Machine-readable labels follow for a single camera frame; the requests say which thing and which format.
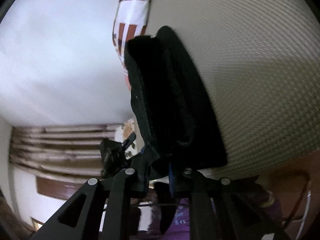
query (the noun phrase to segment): plaid pillow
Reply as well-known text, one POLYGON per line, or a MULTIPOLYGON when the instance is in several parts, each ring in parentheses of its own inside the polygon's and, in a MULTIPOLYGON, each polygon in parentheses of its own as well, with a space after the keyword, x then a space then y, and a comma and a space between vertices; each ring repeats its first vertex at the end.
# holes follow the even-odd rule
POLYGON ((124 67, 125 43, 145 34, 149 15, 150 0, 119 0, 116 18, 113 24, 112 41, 124 67))

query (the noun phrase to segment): wall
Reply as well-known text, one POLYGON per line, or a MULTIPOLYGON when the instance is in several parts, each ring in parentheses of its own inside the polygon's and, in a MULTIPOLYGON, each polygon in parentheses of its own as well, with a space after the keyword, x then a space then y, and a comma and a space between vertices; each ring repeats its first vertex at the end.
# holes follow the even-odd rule
POLYGON ((2 116, 0 116, 0 187, 7 203, 12 208, 8 176, 8 154, 11 130, 12 126, 9 125, 2 116))
POLYGON ((12 125, 133 116, 112 43, 118 0, 16 0, 0 24, 0 114, 12 125))
POLYGON ((30 217, 46 222, 65 202, 38 194, 36 176, 20 169, 13 168, 13 183, 19 215, 29 224, 30 217))

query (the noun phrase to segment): beige textured surface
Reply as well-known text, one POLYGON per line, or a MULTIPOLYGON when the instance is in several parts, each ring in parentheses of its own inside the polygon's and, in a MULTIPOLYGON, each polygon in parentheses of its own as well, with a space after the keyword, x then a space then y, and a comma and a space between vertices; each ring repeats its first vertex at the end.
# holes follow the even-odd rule
POLYGON ((304 0, 152 0, 147 34, 163 25, 216 111, 229 164, 212 176, 256 175, 319 149, 320 25, 304 0))

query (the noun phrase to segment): silver screw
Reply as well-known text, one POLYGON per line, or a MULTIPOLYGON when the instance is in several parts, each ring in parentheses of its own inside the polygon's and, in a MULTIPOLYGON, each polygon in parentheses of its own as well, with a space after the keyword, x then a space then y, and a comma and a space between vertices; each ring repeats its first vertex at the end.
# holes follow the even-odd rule
POLYGON ((135 170, 133 168, 128 168, 125 170, 125 174, 127 175, 132 175, 135 173, 135 170))
POLYGON ((97 182, 98 180, 96 178, 91 178, 88 180, 88 184, 91 186, 97 184, 97 182))
POLYGON ((222 185, 225 185, 225 186, 226 186, 226 185, 229 185, 230 182, 231 182, 231 181, 230 181, 230 179, 228 179, 228 178, 222 178, 222 179, 221 179, 221 184, 222 184, 222 185))
POLYGON ((188 174, 189 175, 189 174, 192 173, 192 169, 191 168, 185 168, 183 172, 184 172, 184 174, 188 174))

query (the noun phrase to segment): brown curtain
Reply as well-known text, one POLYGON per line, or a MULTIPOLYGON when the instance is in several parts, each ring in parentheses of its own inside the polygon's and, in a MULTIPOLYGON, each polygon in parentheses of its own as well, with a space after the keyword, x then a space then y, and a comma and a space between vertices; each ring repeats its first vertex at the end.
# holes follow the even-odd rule
POLYGON ((84 183, 100 177, 100 142, 106 137, 113 140, 118 126, 16 127, 10 162, 38 177, 84 183))

